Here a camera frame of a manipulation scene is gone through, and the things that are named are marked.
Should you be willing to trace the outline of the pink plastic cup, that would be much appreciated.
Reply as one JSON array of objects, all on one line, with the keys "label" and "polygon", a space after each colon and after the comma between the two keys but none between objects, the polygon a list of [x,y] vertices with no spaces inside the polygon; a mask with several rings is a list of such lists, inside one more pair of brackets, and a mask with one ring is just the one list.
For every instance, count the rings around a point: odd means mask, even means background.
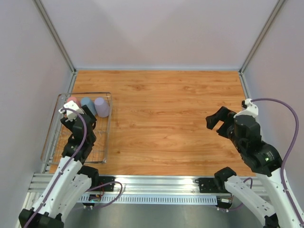
[{"label": "pink plastic cup", "polygon": [[[66,103],[64,104],[63,108],[65,109],[71,109],[76,111],[78,109],[78,105],[77,105],[77,99],[75,97],[69,97],[66,101]],[[66,117],[68,119],[73,119],[76,116],[76,114],[72,111],[67,110],[66,111]]]}]

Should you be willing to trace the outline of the purple plastic cup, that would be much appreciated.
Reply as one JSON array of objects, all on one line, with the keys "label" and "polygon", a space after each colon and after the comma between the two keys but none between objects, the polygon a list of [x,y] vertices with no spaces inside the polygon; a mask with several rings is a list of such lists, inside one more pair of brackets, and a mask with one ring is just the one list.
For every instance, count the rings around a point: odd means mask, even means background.
[{"label": "purple plastic cup", "polygon": [[109,115],[109,104],[102,97],[96,98],[94,105],[96,113],[99,117],[107,117]]}]

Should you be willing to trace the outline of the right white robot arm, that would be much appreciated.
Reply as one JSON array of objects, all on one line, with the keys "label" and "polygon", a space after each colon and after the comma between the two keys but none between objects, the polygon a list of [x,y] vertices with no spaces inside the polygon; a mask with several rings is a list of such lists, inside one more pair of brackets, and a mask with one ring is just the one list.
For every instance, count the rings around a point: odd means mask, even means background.
[{"label": "right white robot arm", "polygon": [[296,202],[284,176],[283,161],[277,149],[262,140],[260,124],[256,121],[257,106],[248,106],[235,113],[221,107],[207,116],[207,128],[213,129],[219,121],[218,135],[229,139],[244,163],[256,175],[266,190],[270,203],[263,200],[245,185],[229,167],[214,174],[214,187],[219,192],[228,191],[236,196],[265,228],[302,228],[304,213]]}]

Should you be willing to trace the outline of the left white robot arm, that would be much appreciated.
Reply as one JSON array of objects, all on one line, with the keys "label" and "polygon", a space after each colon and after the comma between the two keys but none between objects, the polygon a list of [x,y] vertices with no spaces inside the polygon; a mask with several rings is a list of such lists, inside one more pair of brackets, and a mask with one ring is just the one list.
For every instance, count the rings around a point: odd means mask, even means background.
[{"label": "left white robot arm", "polygon": [[98,170],[85,166],[96,142],[97,119],[84,105],[66,103],[59,110],[60,121],[71,132],[57,170],[31,209],[23,209],[19,222],[23,228],[62,228],[70,211],[86,190],[98,188]]}]

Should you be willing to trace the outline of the blue plastic cup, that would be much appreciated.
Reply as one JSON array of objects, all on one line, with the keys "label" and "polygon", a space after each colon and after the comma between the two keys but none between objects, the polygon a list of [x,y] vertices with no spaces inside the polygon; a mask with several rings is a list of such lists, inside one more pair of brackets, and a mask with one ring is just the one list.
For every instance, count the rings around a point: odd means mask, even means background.
[{"label": "blue plastic cup", "polygon": [[96,109],[95,109],[95,105],[93,103],[93,101],[91,100],[90,97],[83,97],[80,101],[80,104],[81,106],[84,106],[86,105],[87,108],[90,110],[90,112],[96,116],[97,115],[97,112],[96,112]]}]

